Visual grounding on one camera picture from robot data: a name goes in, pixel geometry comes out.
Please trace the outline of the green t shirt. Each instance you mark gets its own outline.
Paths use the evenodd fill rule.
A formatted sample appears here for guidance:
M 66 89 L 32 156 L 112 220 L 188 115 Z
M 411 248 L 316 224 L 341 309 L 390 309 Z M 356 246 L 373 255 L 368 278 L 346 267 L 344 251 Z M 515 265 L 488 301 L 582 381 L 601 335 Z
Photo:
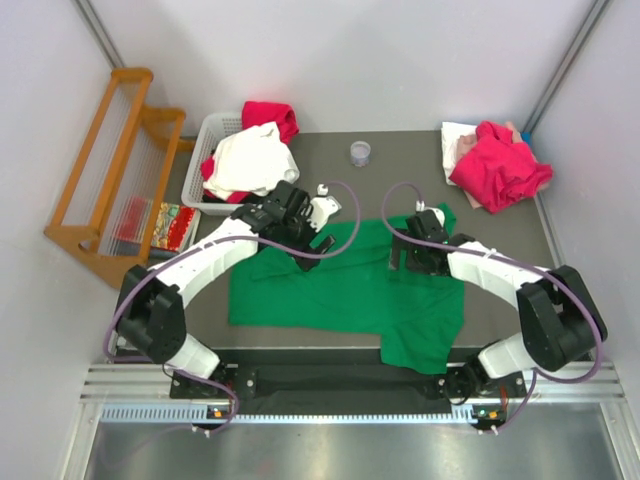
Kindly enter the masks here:
M 392 235 L 379 220 L 324 231 L 338 243 L 354 241 L 308 273 L 272 247 L 234 266 L 230 324 L 377 334 L 383 363 L 444 373 L 464 324 L 463 283 L 390 269 Z

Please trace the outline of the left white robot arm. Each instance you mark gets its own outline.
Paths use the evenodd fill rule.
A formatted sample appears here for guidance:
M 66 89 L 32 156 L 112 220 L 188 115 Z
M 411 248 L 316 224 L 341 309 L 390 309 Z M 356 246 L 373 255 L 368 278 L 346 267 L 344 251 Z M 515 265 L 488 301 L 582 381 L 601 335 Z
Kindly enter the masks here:
M 262 239 L 301 252 L 296 258 L 300 268 L 313 268 L 335 240 L 328 236 L 317 248 L 311 242 L 340 209 L 330 195 L 304 193 L 289 203 L 265 197 L 240 206 L 182 254 L 150 268 L 134 266 L 125 274 L 115 332 L 152 363 L 191 375 L 203 395 L 220 394 L 227 374 L 219 356 L 187 332 L 186 307 L 223 273 L 256 255 Z

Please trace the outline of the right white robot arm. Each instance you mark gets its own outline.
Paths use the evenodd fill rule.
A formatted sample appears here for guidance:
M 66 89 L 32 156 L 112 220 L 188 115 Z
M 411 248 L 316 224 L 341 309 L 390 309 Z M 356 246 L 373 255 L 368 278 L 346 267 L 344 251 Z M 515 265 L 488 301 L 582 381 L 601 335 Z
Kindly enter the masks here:
M 487 396 L 505 377 L 556 372 L 599 352 L 608 337 L 602 316 L 573 267 L 544 269 L 506 257 L 466 234 L 450 235 L 444 215 L 427 209 L 392 232 L 390 266 L 475 285 L 515 309 L 520 331 L 494 342 L 463 366 L 469 388 Z

